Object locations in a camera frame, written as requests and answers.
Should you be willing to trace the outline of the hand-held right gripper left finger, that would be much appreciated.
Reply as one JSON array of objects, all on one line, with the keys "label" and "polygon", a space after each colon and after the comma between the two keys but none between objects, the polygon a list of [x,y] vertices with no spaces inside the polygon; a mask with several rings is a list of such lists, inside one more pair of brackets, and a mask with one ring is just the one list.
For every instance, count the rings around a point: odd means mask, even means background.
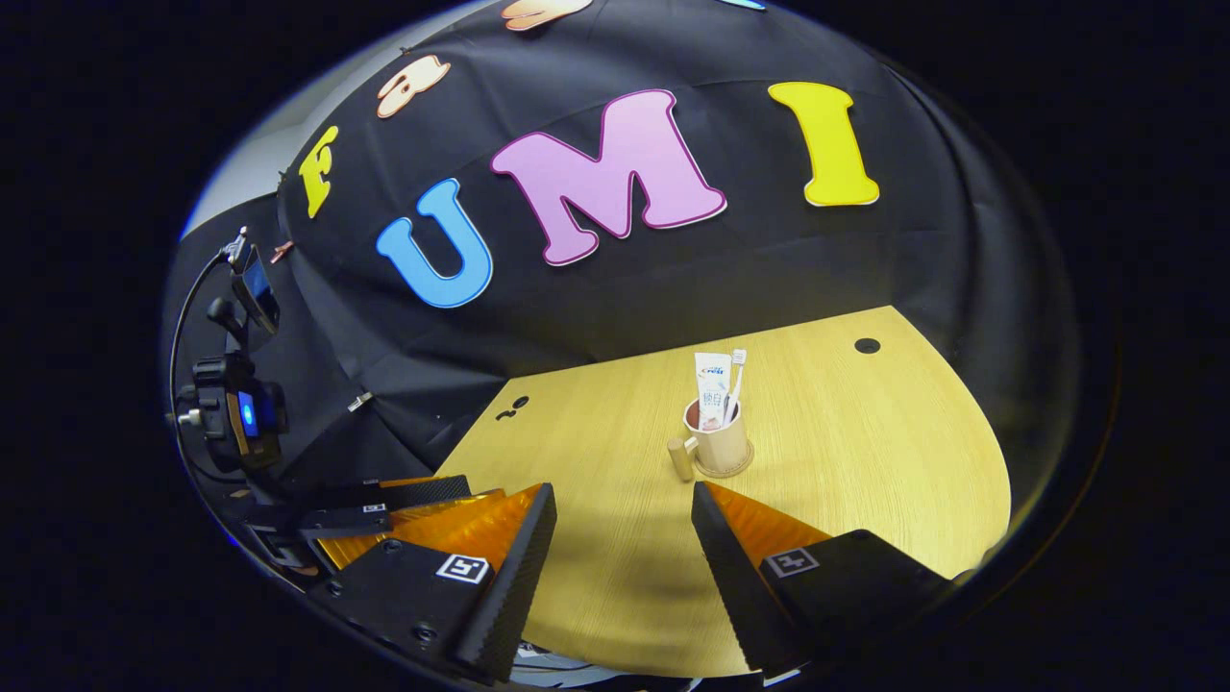
[{"label": "hand-held right gripper left finger", "polygon": [[415,670],[506,683],[556,517],[554,487],[529,486],[439,549],[383,540],[312,586],[308,601]]}]

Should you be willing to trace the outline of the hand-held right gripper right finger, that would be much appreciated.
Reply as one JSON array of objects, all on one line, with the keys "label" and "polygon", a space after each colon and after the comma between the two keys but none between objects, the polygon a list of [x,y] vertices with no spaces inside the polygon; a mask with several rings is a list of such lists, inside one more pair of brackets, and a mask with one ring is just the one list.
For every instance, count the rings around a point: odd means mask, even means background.
[{"label": "hand-held right gripper right finger", "polygon": [[748,666],[776,676],[834,667],[911,631],[952,581],[860,529],[825,533],[713,482],[691,525]]}]

